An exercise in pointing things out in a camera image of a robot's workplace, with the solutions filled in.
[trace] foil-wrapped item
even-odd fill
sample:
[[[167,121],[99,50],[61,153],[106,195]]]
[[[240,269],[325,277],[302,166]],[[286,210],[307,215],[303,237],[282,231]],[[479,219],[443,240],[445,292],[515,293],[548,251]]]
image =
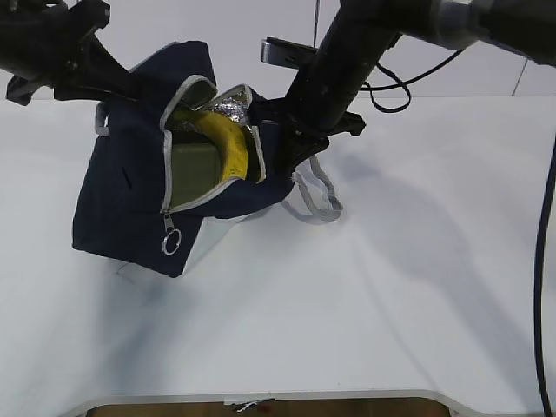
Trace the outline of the foil-wrapped item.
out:
[[[248,118],[248,99],[245,90],[238,90],[232,96],[222,96],[214,100],[207,108],[229,117],[233,122],[241,127],[249,126]]]

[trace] black metal arm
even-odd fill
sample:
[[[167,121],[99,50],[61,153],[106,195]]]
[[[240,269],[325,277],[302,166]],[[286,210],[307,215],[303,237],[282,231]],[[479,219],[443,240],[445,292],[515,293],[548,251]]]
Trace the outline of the black metal arm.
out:
[[[100,44],[110,8],[82,0],[0,0],[0,68],[14,74],[7,98],[22,105],[43,86],[58,100],[138,97],[139,86]]]

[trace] wooden surface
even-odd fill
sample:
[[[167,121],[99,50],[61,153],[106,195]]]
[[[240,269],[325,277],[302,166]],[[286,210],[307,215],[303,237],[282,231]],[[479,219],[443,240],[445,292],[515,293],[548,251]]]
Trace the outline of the wooden surface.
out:
[[[88,417],[233,417],[232,407],[222,404],[162,404],[100,407]],[[261,417],[449,417],[441,404],[422,399],[282,401],[248,410],[245,416]]]

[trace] navy blue bag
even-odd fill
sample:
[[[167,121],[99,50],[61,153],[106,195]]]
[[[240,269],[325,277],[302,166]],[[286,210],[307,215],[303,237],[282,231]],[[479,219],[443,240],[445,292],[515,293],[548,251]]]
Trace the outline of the navy blue bag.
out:
[[[105,113],[100,119],[107,116],[108,122],[97,130],[76,208],[73,247],[177,277],[199,244],[203,224],[214,219],[240,221],[281,202],[294,179],[292,172],[275,168],[280,126],[257,121],[250,128],[256,136],[261,177],[229,180],[191,203],[171,207],[173,134],[166,123],[179,103],[198,108],[215,96],[208,47],[201,42],[172,44],[140,64],[134,74],[142,83],[139,101],[114,98],[99,107]],[[247,86],[238,86],[238,91],[249,113],[257,113],[257,106],[266,102]]]

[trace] banana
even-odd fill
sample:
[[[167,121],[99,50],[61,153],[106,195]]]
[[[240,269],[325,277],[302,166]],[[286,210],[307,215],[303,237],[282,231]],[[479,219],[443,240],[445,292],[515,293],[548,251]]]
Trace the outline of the banana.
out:
[[[215,144],[222,159],[221,182],[234,177],[247,178],[249,154],[242,129],[229,118],[212,111],[180,109],[174,115],[177,121],[193,124],[199,133]]]

